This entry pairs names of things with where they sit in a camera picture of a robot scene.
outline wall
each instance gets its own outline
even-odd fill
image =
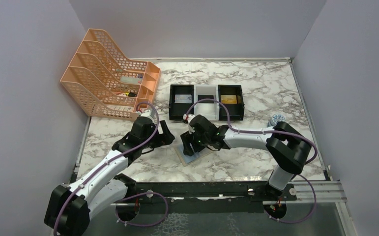
[[[50,232],[87,119],[59,84],[84,35],[68,0],[0,0],[0,236]]]
[[[293,64],[358,234],[379,235],[379,1],[328,0]]]
[[[294,57],[325,0],[70,0],[132,58]]]

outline marble tabletop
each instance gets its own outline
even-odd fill
[[[270,153],[251,148],[221,150],[183,166],[174,146],[187,131],[181,122],[169,121],[171,84],[241,85],[244,120],[234,127],[266,127],[279,113],[302,135],[312,140],[304,108],[288,62],[158,62],[162,71],[154,105],[175,135],[171,146],[142,155],[122,173],[136,181],[238,181],[267,180],[277,165]],[[92,117],[79,167],[78,178],[90,171],[108,153],[113,143],[130,131],[132,122]],[[325,179],[319,158],[304,167],[308,179]]]

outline yellow item in bin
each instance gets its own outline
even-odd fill
[[[221,95],[221,103],[237,104],[237,96],[236,95]]]

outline purple cable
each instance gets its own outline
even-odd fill
[[[314,194],[314,205],[312,206],[312,210],[304,218],[302,218],[300,220],[295,220],[295,221],[286,221],[286,220],[276,219],[273,216],[270,216],[269,213],[267,213],[267,211],[264,211],[267,214],[267,216],[269,216],[270,219],[277,221],[277,222],[280,222],[280,223],[284,223],[284,224],[297,224],[297,223],[301,223],[301,222],[306,221],[307,219],[309,219],[311,217],[312,214],[314,214],[315,210],[317,209],[317,195],[315,194],[315,189],[312,186],[311,182],[307,178],[305,178],[302,175],[299,175],[299,176],[301,176],[305,181],[308,182],[309,186],[312,189],[312,193]]]
[[[141,148],[142,146],[144,146],[145,144],[147,144],[147,143],[153,138],[153,136],[156,134],[157,128],[159,127],[159,114],[158,114],[156,108],[155,108],[152,104],[150,104],[150,103],[148,103],[148,102],[141,102],[141,103],[137,104],[137,108],[138,108],[140,105],[142,105],[142,104],[147,104],[147,105],[149,105],[149,106],[154,110],[154,112],[155,112],[155,114],[156,114],[156,127],[155,127],[153,133],[152,133],[152,134],[149,136],[149,138],[146,139],[144,142],[142,142],[141,144],[135,146],[135,147],[132,148],[132,149],[129,149],[129,150],[127,150],[127,151],[125,151],[125,152],[123,152],[123,153],[121,153],[121,154],[119,154],[119,155],[117,155],[117,156],[111,158],[110,160],[108,160],[108,163],[111,163],[111,162],[117,160],[118,158],[120,158],[120,157],[122,157],[122,156],[124,156],[124,155],[126,155],[126,154],[128,154],[128,153],[130,153],[130,152],[132,152],[132,151],[134,151],[134,150],[136,150],[136,149]],[[82,182],[82,185],[87,184],[87,183],[88,183],[88,182],[89,182],[89,181],[90,181],[90,180],[91,180],[91,179],[92,179],[92,178],[93,178],[98,172],[100,172],[100,171],[101,171],[106,165],[107,165],[107,163],[104,163],[104,164],[101,165],[98,169],[96,169],[91,175],[89,175],[88,178],[86,178],[86,179],[84,180],[84,182]],[[76,188],[76,189],[71,193],[71,195],[69,195],[69,197],[66,199],[65,203],[62,205],[62,208],[60,209],[59,214],[58,214],[58,216],[56,217],[55,225],[53,226],[53,235],[54,235],[54,236],[58,236],[58,226],[59,226],[59,221],[60,221],[60,218],[62,217],[62,213],[63,213],[63,211],[65,210],[65,208],[66,208],[66,206],[68,205],[69,201],[73,198],[73,196],[74,196],[74,195],[75,195],[80,189],[81,189],[80,187]]]
[[[169,206],[168,206],[168,201],[166,200],[166,198],[160,194],[160,193],[155,193],[155,192],[145,192],[145,193],[139,193],[139,194],[136,194],[136,195],[133,195],[133,196],[130,196],[128,198],[123,198],[121,199],[121,201],[127,201],[127,200],[130,200],[132,198],[136,198],[136,197],[139,197],[139,196],[142,196],[142,195],[147,195],[147,194],[154,194],[154,195],[157,195],[159,197],[161,197],[163,199],[163,201],[165,202],[165,205],[166,205],[166,210],[165,210],[165,214],[163,215],[162,219],[156,221],[155,223],[152,223],[152,224],[148,224],[148,225],[141,225],[141,224],[134,224],[134,223],[128,223],[127,221],[122,221],[120,219],[120,217],[118,216],[118,212],[116,210],[116,217],[118,219],[117,223],[118,222],[121,222],[121,223],[124,223],[126,225],[132,225],[132,226],[138,226],[138,227],[152,227],[152,226],[155,226],[155,225],[158,225],[160,223],[162,223],[166,217],[168,216],[168,211],[169,211]]]
[[[191,109],[195,107],[195,105],[197,105],[198,103],[202,102],[202,101],[213,101],[215,103],[218,103],[220,104],[221,107],[224,108],[224,110],[226,111],[227,113],[227,125],[229,126],[229,129],[234,131],[234,132],[239,132],[239,133],[245,133],[245,134],[269,134],[269,133],[273,133],[273,134],[284,134],[284,135],[290,135],[290,136],[293,136],[293,137],[296,137],[296,138],[300,138],[304,141],[306,141],[307,143],[309,143],[309,145],[311,145],[313,148],[314,148],[314,155],[311,157],[311,159],[309,159],[308,161],[305,162],[305,165],[307,165],[308,163],[312,162],[318,155],[318,151],[317,151],[317,146],[315,146],[315,144],[305,138],[304,136],[302,135],[298,135],[298,134],[293,134],[293,133],[290,133],[290,132],[285,132],[285,131],[279,131],[279,130],[267,130],[267,131],[251,131],[251,130],[241,130],[241,129],[235,129],[231,126],[231,123],[230,123],[230,113],[227,109],[226,106],[224,106],[224,104],[222,104],[220,101],[217,101],[215,99],[211,99],[211,98],[204,98],[204,99],[201,99],[201,100],[198,100],[197,102],[195,102],[189,109],[188,111],[186,112],[186,115],[189,115],[189,113],[191,112]]]

